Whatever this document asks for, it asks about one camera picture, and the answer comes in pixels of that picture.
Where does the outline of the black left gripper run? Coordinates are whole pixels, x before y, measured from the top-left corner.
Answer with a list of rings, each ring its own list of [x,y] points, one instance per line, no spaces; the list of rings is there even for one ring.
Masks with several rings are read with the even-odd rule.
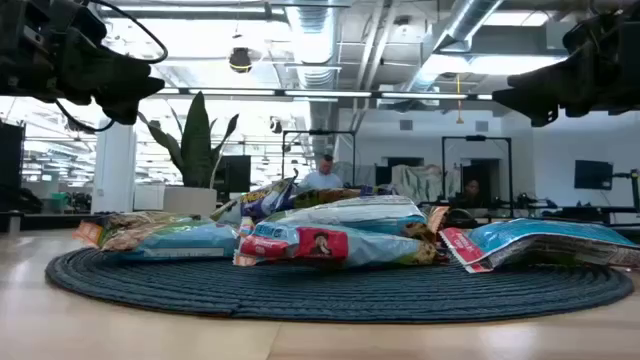
[[[89,103],[91,91],[72,85],[81,74],[75,67],[82,63],[81,48],[98,47],[105,37],[106,26],[88,0],[0,0],[0,96]],[[103,47],[96,57],[95,102],[108,118],[134,125],[140,101],[165,81],[141,59]]]

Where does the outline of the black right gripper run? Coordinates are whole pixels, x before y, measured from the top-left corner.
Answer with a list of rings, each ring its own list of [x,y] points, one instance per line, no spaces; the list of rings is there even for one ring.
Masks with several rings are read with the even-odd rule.
[[[640,110],[640,9],[595,15],[564,35],[569,57],[509,75],[492,99],[530,115],[532,127],[558,118],[558,109],[611,115]]]

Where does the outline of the red label chewy granola bar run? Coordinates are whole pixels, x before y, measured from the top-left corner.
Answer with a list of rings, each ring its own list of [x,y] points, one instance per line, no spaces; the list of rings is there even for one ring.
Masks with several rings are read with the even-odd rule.
[[[520,218],[440,235],[469,273],[516,263],[640,268],[640,245],[598,224]]]
[[[347,227],[262,222],[239,240],[236,266],[299,262],[321,267],[444,265],[449,255],[437,235],[420,222]]]

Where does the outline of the purple label chewy granola bar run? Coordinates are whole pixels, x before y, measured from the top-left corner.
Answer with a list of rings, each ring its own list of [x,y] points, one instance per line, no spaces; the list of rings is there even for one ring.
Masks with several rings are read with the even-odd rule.
[[[224,224],[239,225],[244,217],[255,223],[281,209],[296,187],[297,175],[280,179],[258,190],[231,199],[210,215],[210,219]]]

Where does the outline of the white column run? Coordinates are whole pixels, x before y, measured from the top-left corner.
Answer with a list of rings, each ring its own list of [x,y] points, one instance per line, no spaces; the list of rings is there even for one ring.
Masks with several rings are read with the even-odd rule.
[[[115,123],[97,134],[92,213],[133,210],[136,145],[133,126]]]

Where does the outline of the green snake plant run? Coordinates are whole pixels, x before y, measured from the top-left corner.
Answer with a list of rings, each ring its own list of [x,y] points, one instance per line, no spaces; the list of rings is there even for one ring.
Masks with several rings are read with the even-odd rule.
[[[198,92],[191,102],[181,142],[165,132],[158,121],[148,121],[141,112],[138,113],[138,118],[147,126],[155,142],[169,152],[172,163],[182,175],[185,187],[213,188],[223,148],[237,127],[238,114],[231,117],[226,132],[216,147],[212,146],[212,125],[202,92]]]

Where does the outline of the person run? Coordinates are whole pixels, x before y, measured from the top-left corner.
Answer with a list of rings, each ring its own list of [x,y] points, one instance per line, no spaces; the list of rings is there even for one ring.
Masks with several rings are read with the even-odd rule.
[[[324,155],[317,166],[317,170],[307,174],[299,183],[299,187],[302,190],[342,188],[344,185],[342,179],[332,172],[333,164],[333,156]]]
[[[465,207],[471,208],[479,208],[483,204],[480,194],[480,183],[477,180],[473,179],[465,184],[461,203]]]

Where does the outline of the white plant pot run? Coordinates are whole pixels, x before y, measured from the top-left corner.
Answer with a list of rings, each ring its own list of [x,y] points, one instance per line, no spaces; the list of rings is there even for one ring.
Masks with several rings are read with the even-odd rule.
[[[170,213],[209,217],[217,205],[217,191],[209,188],[175,187],[164,189],[163,210]]]

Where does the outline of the black desk monitor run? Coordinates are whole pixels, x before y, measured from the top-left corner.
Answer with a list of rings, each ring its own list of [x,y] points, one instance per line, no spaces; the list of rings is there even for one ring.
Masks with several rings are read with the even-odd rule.
[[[223,156],[214,176],[214,188],[227,193],[244,193],[251,186],[251,157]]]

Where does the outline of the black cabinet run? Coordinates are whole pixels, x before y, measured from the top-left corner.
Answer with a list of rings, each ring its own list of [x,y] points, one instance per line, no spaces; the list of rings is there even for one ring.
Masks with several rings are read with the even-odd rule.
[[[16,209],[21,188],[24,128],[0,122],[0,213]]]

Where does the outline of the grey cloth cover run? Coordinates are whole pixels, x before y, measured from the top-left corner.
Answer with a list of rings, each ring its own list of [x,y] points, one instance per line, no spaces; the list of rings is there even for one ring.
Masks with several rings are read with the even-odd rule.
[[[461,189],[460,168],[443,171],[439,165],[397,165],[391,169],[391,185],[395,192],[415,204],[454,197]]]

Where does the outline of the white light strip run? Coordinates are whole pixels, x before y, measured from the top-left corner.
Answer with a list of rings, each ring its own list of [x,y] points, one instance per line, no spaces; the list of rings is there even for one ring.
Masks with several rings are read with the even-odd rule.
[[[387,91],[341,91],[341,90],[299,90],[299,89],[232,89],[232,88],[165,88],[158,95],[203,95],[244,96],[244,97],[287,97],[287,98],[350,98],[350,99],[390,99],[390,100],[469,100],[492,101],[491,94],[441,93],[441,92],[387,92]]]

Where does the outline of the dark blue round woven placemat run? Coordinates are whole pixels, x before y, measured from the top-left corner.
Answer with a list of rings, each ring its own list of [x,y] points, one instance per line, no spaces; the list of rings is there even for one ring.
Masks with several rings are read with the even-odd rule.
[[[152,311],[324,323],[489,322],[592,309],[634,291],[599,266],[469,274],[457,265],[328,271],[224,259],[127,262],[92,248],[52,259],[46,279],[95,300]]]

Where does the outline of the black metal frame rig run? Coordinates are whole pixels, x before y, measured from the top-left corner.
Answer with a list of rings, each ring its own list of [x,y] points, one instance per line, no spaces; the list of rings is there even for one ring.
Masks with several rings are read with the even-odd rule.
[[[289,143],[286,142],[286,137],[289,134],[295,134],[296,138],[302,134],[310,135],[310,136],[330,136],[330,135],[349,135],[352,138],[351,141],[351,149],[352,149],[352,179],[351,185],[355,185],[356,182],[356,155],[357,155],[357,145],[356,145],[356,132],[352,130],[341,131],[341,130],[327,130],[327,129],[311,129],[311,130],[283,130],[282,139],[281,139],[281,178],[284,179],[285,172],[285,154],[288,152],[287,147]]]
[[[514,189],[513,189],[513,150],[512,150],[512,138],[511,137],[495,137],[495,136],[485,136],[485,135],[465,135],[465,136],[442,136],[441,137],[441,194],[439,196],[439,200],[448,199],[448,192],[446,190],[446,178],[447,178],[447,169],[446,169],[446,141],[452,140],[464,140],[465,142],[485,142],[488,140],[491,141],[504,141],[507,144],[507,158],[508,158],[508,191],[509,191],[509,200],[507,204],[509,205],[510,218],[515,218],[515,202],[514,202]]]

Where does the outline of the black wall monitor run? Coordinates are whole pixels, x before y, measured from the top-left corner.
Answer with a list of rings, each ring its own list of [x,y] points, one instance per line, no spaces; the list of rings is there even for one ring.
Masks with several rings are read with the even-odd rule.
[[[610,190],[613,164],[602,161],[576,160],[574,187],[576,189]]]

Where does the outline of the silver ventilation duct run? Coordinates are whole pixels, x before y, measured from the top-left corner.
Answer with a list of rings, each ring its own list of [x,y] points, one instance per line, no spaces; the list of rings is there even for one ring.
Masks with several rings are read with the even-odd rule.
[[[425,34],[421,45],[422,65],[406,82],[406,92],[427,92],[444,70],[437,70],[442,62],[437,53],[447,48],[454,52],[468,52],[472,38],[499,8],[504,0],[455,0],[450,15],[432,25]]]
[[[293,33],[293,54],[299,67],[299,87],[302,90],[334,90],[337,87],[335,65],[338,10],[326,6],[289,7],[286,14]],[[337,103],[309,100],[309,130],[336,130]],[[333,154],[332,135],[312,136],[314,157]]]

